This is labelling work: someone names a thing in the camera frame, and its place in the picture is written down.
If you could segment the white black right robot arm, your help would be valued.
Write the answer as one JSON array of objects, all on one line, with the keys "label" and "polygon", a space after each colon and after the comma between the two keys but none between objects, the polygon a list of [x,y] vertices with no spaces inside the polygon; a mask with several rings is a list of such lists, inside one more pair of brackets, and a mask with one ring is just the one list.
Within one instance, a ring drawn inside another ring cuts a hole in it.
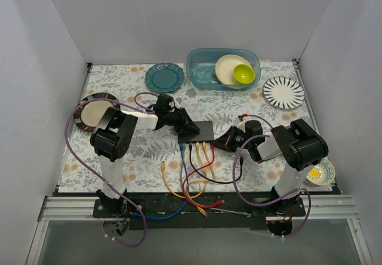
[{"label": "white black right robot arm", "polygon": [[235,152],[233,169],[241,151],[246,149],[257,163],[269,161],[277,156],[285,160],[279,181],[272,187],[270,198],[261,203],[251,202],[239,191],[233,181],[238,197],[251,207],[264,208],[276,215],[285,215],[300,198],[302,184],[310,170],[328,156],[326,141],[303,119],[292,121],[289,126],[271,128],[270,134],[263,133],[257,120],[246,121],[243,126],[231,126],[221,137],[211,143],[227,152]]}]

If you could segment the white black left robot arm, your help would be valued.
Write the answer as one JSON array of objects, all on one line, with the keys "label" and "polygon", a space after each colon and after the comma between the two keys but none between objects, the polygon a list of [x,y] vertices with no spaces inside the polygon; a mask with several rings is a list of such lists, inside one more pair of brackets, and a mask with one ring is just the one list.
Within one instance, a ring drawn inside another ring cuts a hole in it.
[{"label": "white black left robot arm", "polygon": [[159,130],[172,126],[177,134],[198,134],[199,127],[186,110],[173,97],[160,94],[155,104],[144,112],[126,112],[108,107],[91,134],[90,144],[101,164],[101,174],[106,179],[97,191],[101,204],[114,217],[127,211],[123,195],[127,192],[123,181],[122,158],[128,151],[133,134],[138,130]]}]

